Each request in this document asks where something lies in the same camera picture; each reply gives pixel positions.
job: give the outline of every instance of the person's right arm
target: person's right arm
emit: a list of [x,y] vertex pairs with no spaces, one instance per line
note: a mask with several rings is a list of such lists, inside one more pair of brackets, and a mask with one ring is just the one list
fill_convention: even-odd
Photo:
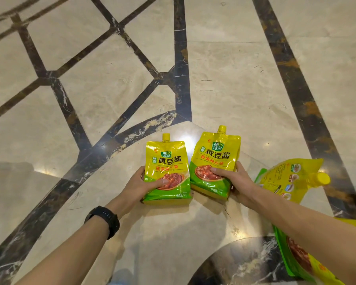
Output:
[[240,162],[236,166],[237,172],[211,171],[231,180],[242,204],[270,220],[346,285],[356,285],[356,227],[261,188]]

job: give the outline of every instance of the person's left arm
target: person's left arm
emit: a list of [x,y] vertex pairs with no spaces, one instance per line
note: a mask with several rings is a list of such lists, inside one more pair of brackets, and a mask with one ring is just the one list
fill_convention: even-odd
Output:
[[[150,183],[144,182],[141,179],[144,170],[144,166],[140,167],[124,190],[105,206],[116,214],[118,219],[128,213],[148,191],[167,183],[166,179]],[[16,285],[81,284],[108,236],[107,222],[99,216],[92,216],[71,237],[21,278]]]

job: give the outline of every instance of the black watch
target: black watch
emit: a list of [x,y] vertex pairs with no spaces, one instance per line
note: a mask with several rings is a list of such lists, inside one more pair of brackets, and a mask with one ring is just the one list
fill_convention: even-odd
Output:
[[84,223],[86,223],[94,215],[102,217],[108,223],[109,226],[108,239],[112,238],[120,228],[120,222],[119,219],[117,218],[117,215],[113,214],[112,211],[109,210],[108,208],[97,206],[96,208],[92,209],[90,213],[88,213],[86,219],[84,220]]

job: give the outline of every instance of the person's right hand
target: person's right hand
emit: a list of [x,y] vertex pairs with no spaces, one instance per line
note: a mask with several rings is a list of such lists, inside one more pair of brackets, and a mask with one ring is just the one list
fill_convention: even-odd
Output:
[[232,172],[220,168],[211,168],[211,172],[226,177],[232,182],[238,192],[237,198],[240,203],[253,209],[253,194],[260,187],[252,181],[239,161],[236,162],[236,170],[237,172]]

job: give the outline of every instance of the person's left hand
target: person's left hand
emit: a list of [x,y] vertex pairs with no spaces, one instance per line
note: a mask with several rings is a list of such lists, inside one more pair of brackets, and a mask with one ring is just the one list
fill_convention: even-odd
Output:
[[140,201],[147,192],[154,188],[166,185],[167,179],[160,179],[154,182],[145,182],[142,175],[145,172],[145,166],[141,166],[129,179],[123,191],[107,204],[107,208],[117,214],[119,217],[128,213],[133,206]]

